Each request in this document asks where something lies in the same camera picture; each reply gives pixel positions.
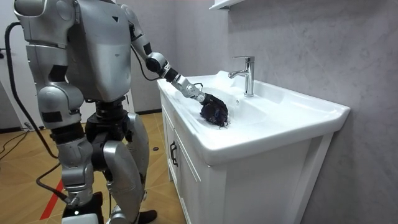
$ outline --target chrome faucet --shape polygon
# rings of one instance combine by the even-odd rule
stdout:
[[[244,96],[254,96],[254,56],[240,56],[233,58],[245,58],[245,70],[228,73],[229,78],[235,78],[237,75],[245,76]]]

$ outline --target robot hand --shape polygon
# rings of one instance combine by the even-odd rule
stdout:
[[[208,122],[220,127],[228,125],[228,109],[224,102],[211,94],[205,93],[205,100],[201,104],[203,108],[200,115]]]

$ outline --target white shelf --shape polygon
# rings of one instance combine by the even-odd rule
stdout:
[[[229,10],[229,7],[233,4],[239,3],[244,0],[215,0],[214,5],[212,5],[210,10],[225,9]]]

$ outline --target wooden floor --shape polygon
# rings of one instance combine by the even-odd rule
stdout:
[[[169,182],[164,148],[162,114],[141,116],[149,136],[150,159],[147,174],[147,199],[141,204],[141,210],[155,209],[158,219],[153,223],[185,223],[185,218],[173,182]],[[0,145],[19,133],[0,134]],[[57,148],[49,137],[48,130],[42,131],[55,154]],[[13,140],[7,145],[6,152],[18,142]],[[61,223],[61,214],[65,204],[57,200],[49,218],[40,220],[52,193],[36,185],[36,178],[49,170],[57,160],[45,151],[36,133],[29,133],[26,138],[2,161],[0,161],[0,223]],[[60,182],[61,169],[58,168],[45,177],[42,182],[55,188]],[[109,197],[105,179],[99,172],[95,174],[94,192],[102,191],[104,197],[103,215],[109,217]]]

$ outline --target electrical wire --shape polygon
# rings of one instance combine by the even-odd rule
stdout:
[[[14,28],[15,26],[20,26],[21,23],[20,22],[13,22],[12,24],[10,24],[9,26],[7,26],[6,29],[6,34],[4,35],[4,40],[6,41],[6,55],[7,55],[7,67],[8,67],[8,74],[9,74],[9,78],[10,78],[10,85],[11,85],[11,91],[12,91],[12,95],[14,96],[14,99],[17,101],[17,104],[19,106],[19,108],[22,110],[22,112],[24,113],[24,115],[26,116],[26,118],[29,120],[30,124],[32,125],[32,127],[35,129],[36,134],[38,135],[38,137],[40,138],[40,140],[42,141],[45,149],[47,150],[48,154],[54,158],[54,159],[58,159],[57,156],[55,156],[49,145],[47,144],[47,142],[45,141],[45,139],[43,138],[42,133],[40,133],[39,129],[37,128],[34,120],[32,119],[32,117],[30,116],[29,112],[25,109],[25,106],[22,104],[21,100],[18,97],[18,93],[17,93],[17,88],[16,88],[16,84],[15,84],[15,78],[14,78],[14,67],[12,66],[12,57],[11,57],[11,45],[10,45],[10,34],[11,34],[11,30],[12,28]],[[62,201],[66,202],[66,198],[67,196],[65,194],[63,194],[62,192],[53,189],[50,186],[47,186],[43,183],[41,183],[41,179],[43,177],[45,177],[46,175],[48,175],[49,173],[53,172],[58,166],[60,166],[60,163],[58,163],[55,167],[51,168],[49,171],[47,171],[46,173],[42,174],[40,177],[38,177],[36,179],[36,184],[39,185],[40,187],[47,189],[49,191],[51,191],[52,193],[54,193],[58,198],[60,198]]]
[[[14,139],[16,139],[16,138],[18,138],[18,137],[20,137],[20,136],[23,136],[23,135],[26,134],[27,132],[24,132],[24,133],[22,133],[22,134],[19,134],[19,135],[13,137],[12,139],[8,140],[6,143],[4,143],[4,144],[2,145],[2,151],[0,152],[0,154],[2,154],[2,153],[6,150],[6,145],[7,145],[9,142],[11,142],[12,140],[14,140]]]
[[[26,116],[26,118],[31,123],[32,127],[35,129],[36,134],[38,135],[38,137],[42,141],[42,143],[43,143],[45,149],[47,150],[47,152],[50,154],[50,156],[52,158],[58,159],[58,157],[52,153],[49,145],[47,144],[47,142],[45,142],[45,139],[43,138],[42,133],[40,133],[40,131],[37,128],[37,126],[36,126],[35,122],[33,121],[32,117],[30,116],[28,111],[25,109],[25,106],[22,104],[21,100],[18,97],[17,88],[16,88],[16,84],[15,84],[15,78],[14,78],[14,67],[12,66],[11,46],[10,46],[10,33],[11,33],[12,28],[14,28],[15,26],[19,26],[20,24],[21,24],[20,22],[13,22],[12,24],[10,24],[7,27],[7,29],[6,29],[6,34],[4,36],[4,40],[6,40],[7,67],[8,67],[8,73],[9,73],[9,78],[10,78],[12,95],[14,96],[15,101],[17,102],[18,106],[21,108],[21,110],[24,113],[24,115]]]
[[[112,212],[112,195],[111,192],[109,192],[109,218],[111,218],[111,212]]]
[[[134,50],[134,48],[133,48],[132,46],[130,46],[130,48],[131,48],[131,50],[134,52],[134,54],[135,54],[136,57],[137,57],[139,66],[140,66],[140,68],[141,68],[141,73],[142,73],[142,75],[144,76],[144,78],[145,78],[146,80],[148,80],[148,81],[156,81],[156,80],[158,80],[158,79],[161,79],[160,77],[153,78],[153,79],[148,78],[148,77],[145,75],[145,73],[144,73],[144,68],[142,67],[141,60],[139,60],[139,57],[138,57],[138,54],[137,54],[136,50]]]
[[[0,158],[0,161],[1,161],[4,157],[6,157],[10,152],[12,152],[12,150],[14,150],[14,149],[19,145],[19,143],[21,143],[21,141],[23,141],[23,140],[25,139],[25,137],[27,136],[27,133],[29,133],[29,132],[26,131],[25,133],[20,134],[20,135],[17,136],[17,137],[19,137],[19,136],[24,135],[24,137],[22,137],[22,138],[17,142],[17,144],[16,144],[14,147],[12,147],[8,152],[5,153],[5,155],[3,155],[3,156]],[[2,146],[2,151],[0,152],[0,154],[3,153],[3,152],[6,150],[6,145],[7,145],[7,143],[11,142],[12,140],[14,140],[14,139],[17,138],[17,137],[14,137],[14,138],[8,140],[8,142],[6,142],[6,143]]]
[[[203,84],[202,83],[195,83],[195,84],[193,84],[193,85],[200,85],[201,87],[200,87],[200,91],[203,89]]]
[[[49,171],[45,172],[45,173],[42,174],[40,177],[38,177],[38,178],[36,179],[36,184],[39,185],[40,187],[44,188],[44,189],[47,189],[47,190],[53,192],[53,193],[54,193],[58,198],[60,198],[63,202],[67,203],[67,202],[66,202],[67,196],[66,196],[64,193],[59,192],[58,190],[55,190],[55,189],[53,189],[52,187],[49,187],[49,186],[47,186],[47,185],[41,183],[41,181],[40,181],[40,180],[43,179],[46,175],[49,175],[51,172],[53,172],[53,171],[54,171],[56,168],[58,168],[60,165],[61,165],[61,163],[58,163],[58,164],[55,165],[53,168],[51,168]]]

